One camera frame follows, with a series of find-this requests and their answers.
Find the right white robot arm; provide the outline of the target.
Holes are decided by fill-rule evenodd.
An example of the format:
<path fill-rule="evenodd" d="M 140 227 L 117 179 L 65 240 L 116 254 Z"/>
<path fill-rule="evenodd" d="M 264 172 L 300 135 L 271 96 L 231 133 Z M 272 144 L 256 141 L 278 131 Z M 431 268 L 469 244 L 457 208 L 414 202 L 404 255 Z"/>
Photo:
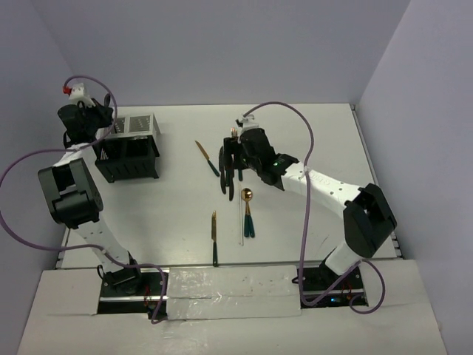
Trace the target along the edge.
<path fill-rule="evenodd" d="M 305 196 L 341 218 L 344 239 L 322 263 L 321 281 L 330 289 L 345 283 L 347 270 L 355 263 L 372 258 L 398 225 L 379 186 L 344 183 L 304 166 L 293 156 L 277 153 L 261 128 L 224 138 L 219 168 L 225 193 L 233 192 L 236 170 L 250 169 L 263 183 Z"/>

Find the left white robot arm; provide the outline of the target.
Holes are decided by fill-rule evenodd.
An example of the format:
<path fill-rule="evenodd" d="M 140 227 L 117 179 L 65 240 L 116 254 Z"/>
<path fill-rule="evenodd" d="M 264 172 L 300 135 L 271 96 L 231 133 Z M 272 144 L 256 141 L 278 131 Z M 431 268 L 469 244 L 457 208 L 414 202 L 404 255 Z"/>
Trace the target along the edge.
<path fill-rule="evenodd" d="M 105 286 L 127 295 L 139 293 L 145 277 L 132 255 L 117 241 L 102 216 L 103 200 L 89 171 L 95 162 L 90 144 L 99 129 L 112 125 L 111 95 L 90 106 L 80 99 L 58 110 L 66 127 L 63 157 L 38 172 L 38 179 L 53 220 L 74 230 L 99 259 L 97 272 Z"/>

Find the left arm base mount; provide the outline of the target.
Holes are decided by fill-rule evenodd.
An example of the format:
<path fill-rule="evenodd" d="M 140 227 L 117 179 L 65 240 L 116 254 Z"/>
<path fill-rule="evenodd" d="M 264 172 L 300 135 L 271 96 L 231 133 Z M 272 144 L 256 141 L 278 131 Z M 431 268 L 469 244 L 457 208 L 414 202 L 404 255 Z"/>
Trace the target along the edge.
<path fill-rule="evenodd" d="M 97 273 L 101 279 L 98 314 L 145 314 L 152 319 L 163 289 L 158 271 L 122 268 L 105 273 L 98 266 Z"/>

